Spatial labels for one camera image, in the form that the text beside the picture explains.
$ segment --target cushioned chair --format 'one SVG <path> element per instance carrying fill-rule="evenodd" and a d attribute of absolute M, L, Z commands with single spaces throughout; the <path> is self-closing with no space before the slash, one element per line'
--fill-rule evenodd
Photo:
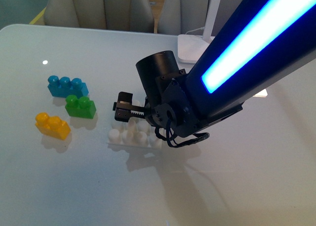
<path fill-rule="evenodd" d="M 242 0 L 221 0 L 212 35 L 216 36 Z M 167 35 L 185 34 L 204 27 L 209 0 L 165 0 L 158 33 Z M 202 35 L 203 31 L 189 34 Z"/>
<path fill-rule="evenodd" d="M 49 0 L 46 25 L 154 32 L 148 0 Z"/>

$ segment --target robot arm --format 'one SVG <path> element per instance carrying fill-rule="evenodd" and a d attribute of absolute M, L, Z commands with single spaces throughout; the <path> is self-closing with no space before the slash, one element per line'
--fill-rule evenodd
<path fill-rule="evenodd" d="M 142 117 L 167 130 L 161 138 L 171 147 L 206 139 L 207 133 L 197 132 L 239 112 L 254 94 L 316 58 L 315 5 L 243 0 L 188 74 L 171 51 L 142 59 L 136 64 L 147 95 Z M 133 115 L 131 95 L 119 96 L 116 117 L 122 111 Z M 196 139 L 171 144 L 192 134 Z"/>

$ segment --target glowing light bar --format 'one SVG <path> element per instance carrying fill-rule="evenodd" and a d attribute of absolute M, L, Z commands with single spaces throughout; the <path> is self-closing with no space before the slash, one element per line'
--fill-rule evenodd
<path fill-rule="evenodd" d="M 269 0 L 202 75 L 213 93 L 283 31 L 316 4 L 316 0 Z"/>

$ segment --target glossy table surface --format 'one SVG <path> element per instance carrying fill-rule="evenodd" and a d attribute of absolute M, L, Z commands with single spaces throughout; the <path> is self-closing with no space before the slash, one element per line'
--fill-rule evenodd
<path fill-rule="evenodd" d="M 136 62 L 164 50 L 177 54 L 176 36 L 0 31 L 0 225 L 316 225 L 316 61 L 208 128 L 207 141 L 108 145 L 118 93 L 145 98 Z M 86 82 L 94 119 L 69 117 L 47 89 L 50 75 Z M 66 120 L 70 136 L 43 136 L 34 125 L 40 112 Z"/>

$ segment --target white lamp base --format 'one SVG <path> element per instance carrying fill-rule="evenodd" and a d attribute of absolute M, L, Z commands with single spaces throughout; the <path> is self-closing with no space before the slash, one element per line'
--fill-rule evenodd
<path fill-rule="evenodd" d="M 196 63 L 203 52 L 209 46 L 209 43 L 202 40 L 202 37 L 196 35 L 178 36 L 178 58 L 180 62 Z"/>

